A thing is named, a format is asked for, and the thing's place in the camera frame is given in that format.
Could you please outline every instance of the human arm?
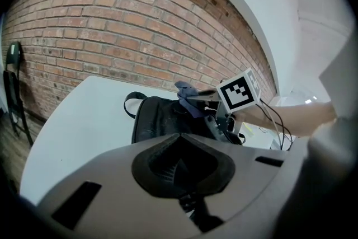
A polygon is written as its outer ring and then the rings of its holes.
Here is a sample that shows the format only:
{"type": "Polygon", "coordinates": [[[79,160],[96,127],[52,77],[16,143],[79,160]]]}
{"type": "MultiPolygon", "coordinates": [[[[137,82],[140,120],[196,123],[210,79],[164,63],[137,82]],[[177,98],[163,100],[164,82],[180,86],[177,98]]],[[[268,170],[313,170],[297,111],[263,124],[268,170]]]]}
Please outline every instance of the human arm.
{"type": "MultiPolygon", "coordinates": [[[[308,105],[287,107],[271,106],[271,108],[281,116],[284,126],[290,130],[291,134],[300,137],[311,135],[318,126],[332,121],[337,117],[330,102],[314,102],[308,105]]],[[[274,121],[281,124],[280,118],[273,111],[271,114],[274,121]]],[[[238,121],[275,130],[271,119],[268,119],[256,105],[236,111],[233,115],[238,121]]]]}

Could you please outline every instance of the black rectangular hole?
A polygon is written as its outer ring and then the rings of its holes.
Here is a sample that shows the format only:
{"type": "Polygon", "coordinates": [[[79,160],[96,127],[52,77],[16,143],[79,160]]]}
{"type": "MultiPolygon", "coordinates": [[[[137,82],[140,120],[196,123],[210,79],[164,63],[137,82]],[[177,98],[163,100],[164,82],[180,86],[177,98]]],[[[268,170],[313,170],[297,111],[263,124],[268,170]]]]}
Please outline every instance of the black rectangular hole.
{"type": "Polygon", "coordinates": [[[255,159],[255,161],[264,163],[266,165],[277,166],[277,167],[281,167],[281,165],[284,163],[284,161],[282,160],[276,160],[274,158],[269,158],[265,156],[259,156],[255,159]]]}
{"type": "Polygon", "coordinates": [[[52,218],[73,230],[102,185],[84,182],[53,214],[52,218]]]}

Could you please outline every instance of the chair leg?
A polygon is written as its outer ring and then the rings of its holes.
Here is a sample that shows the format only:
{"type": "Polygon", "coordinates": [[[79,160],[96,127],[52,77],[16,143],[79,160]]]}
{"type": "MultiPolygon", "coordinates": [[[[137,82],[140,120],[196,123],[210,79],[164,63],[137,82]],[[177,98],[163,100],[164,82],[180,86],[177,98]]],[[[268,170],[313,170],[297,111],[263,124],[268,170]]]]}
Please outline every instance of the chair leg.
{"type": "Polygon", "coordinates": [[[13,121],[13,115],[12,115],[12,110],[11,109],[9,109],[9,117],[10,117],[10,122],[11,122],[11,125],[12,125],[13,132],[19,137],[20,135],[18,134],[18,131],[16,129],[16,124],[13,121]]]}
{"type": "Polygon", "coordinates": [[[21,120],[22,120],[23,129],[25,130],[27,140],[29,141],[30,146],[32,146],[34,144],[34,142],[32,141],[31,134],[30,134],[29,128],[27,126],[27,122],[26,122],[26,118],[25,118],[25,112],[23,110],[22,103],[20,105],[20,112],[21,112],[21,120]]]}

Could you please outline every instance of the wooden floor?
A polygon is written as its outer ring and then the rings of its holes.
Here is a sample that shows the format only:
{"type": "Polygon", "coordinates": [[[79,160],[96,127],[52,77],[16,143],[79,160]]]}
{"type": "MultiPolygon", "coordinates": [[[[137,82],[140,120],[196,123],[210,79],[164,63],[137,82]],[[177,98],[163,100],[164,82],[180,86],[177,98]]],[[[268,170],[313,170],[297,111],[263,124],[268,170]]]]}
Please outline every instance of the wooden floor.
{"type": "MultiPolygon", "coordinates": [[[[27,114],[26,121],[32,140],[35,141],[44,123],[27,114]]],[[[0,118],[0,160],[10,184],[17,193],[20,191],[22,171],[29,152],[30,144],[26,134],[19,130],[18,137],[11,127],[9,114],[2,115],[0,118]]]]}

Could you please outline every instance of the blue-gray cloth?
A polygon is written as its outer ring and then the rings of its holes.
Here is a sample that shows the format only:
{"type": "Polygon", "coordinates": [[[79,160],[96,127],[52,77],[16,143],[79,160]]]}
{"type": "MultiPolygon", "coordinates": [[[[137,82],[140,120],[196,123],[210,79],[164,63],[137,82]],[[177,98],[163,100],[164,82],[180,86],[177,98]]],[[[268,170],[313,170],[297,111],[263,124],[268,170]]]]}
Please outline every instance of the blue-gray cloth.
{"type": "Polygon", "coordinates": [[[178,91],[179,103],[192,115],[194,119],[203,118],[207,116],[204,112],[190,105],[186,101],[187,97],[194,97],[199,95],[196,88],[192,87],[189,83],[184,81],[178,81],[174,85],[179,89],[178,91]]]}

